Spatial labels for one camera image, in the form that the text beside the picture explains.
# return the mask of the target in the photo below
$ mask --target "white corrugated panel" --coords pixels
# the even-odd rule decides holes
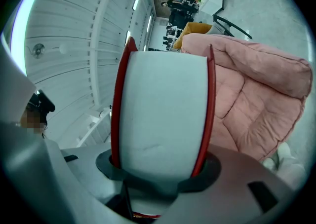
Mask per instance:
[[[110,0],[103,16],[97,51],[102,107],[112,104],[119,60],[133,14],[137,14],[137,25],[132,36],[139,49],[143,48],[151,0],[140,0],[136,11],[132,10],[134,1]],[[56,111],[47,117],[45,134],[57,141],[61,148],[76,145],[78,139],[71,131],[77,128],[79,137],[82,128],[86,130],[91,123],[84,113],[94,107],[89,60],[91,33],[99,3],[100,0],[36,0],[27,24],[27,76],[56,106]],[[37,44],[45,46],[45,52],[39,58],[32,55]],[[107,130],[99,131],[108,134]],[[89,139],[98,142],[97,133],[94,134],[96,140]]]

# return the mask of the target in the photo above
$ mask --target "white cylindrical object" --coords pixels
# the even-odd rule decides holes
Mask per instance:
[[[121,168],[153,182],[188,179],[200,150],[207,98],[206,57],[132,52],[121,99]]]

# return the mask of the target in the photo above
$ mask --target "pink blanket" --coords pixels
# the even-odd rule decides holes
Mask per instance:
[[[264,159],[301,117],[312,86],[311,66],[278,49],[221,35],[186,35],[181,51],[203,56],[209,44],[216,64],[211,143]]]

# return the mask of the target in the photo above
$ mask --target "gray floor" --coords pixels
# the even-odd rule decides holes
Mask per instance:
[[[219,16],[226,17],[252,36],[254,42],[263,43],[289,52],[309,61],[315,69],[316,43],[309,27],[293,0],[225,0]],[[212,24],[212,16],[203,12],[195,21]],[[240,39],[246,36],[231,28]],[[307,99],[304,114],[297,123],[288,143],[293,156],[310,169],[316,152],[316,88]]]

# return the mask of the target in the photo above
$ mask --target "red trim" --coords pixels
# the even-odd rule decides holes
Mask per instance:
[[[134,217],[137,217],[137,218],[158,219],[161,217],[161,215],[146,215],[146,214],[141,214],[137,212],[133,212],[133,213],[134,213]]]
[[[120,59],[118,66],[118,74],[115,82],[114,88],[114,98],[112,107],[112,118],[111,118],[111,152],[112,152],[112,162],[114,166],[120,168],[119,160],[119,117],[120,117],[120,106],[122,102],[122,94],[124,87],[124,80],[127,70],[127,64],[129,60],[130,53],[133,51],[138,51],[135,40],[133,37],[129,37],[123,51],[123,55]]]
[[[215,97],[216,97],[216,76],[215,76],[215,61],[212,46],[208,46],[203,55],[207,56],[207,71],[208,71],[208,97],[207,110],[205,118],[205,126],[201,147],[197,156],[197,161],[194,166],[191,177],[199,174],[204,163],[209,141],[211,139],[211,132],[213,128],[214,114],[215,114]]]

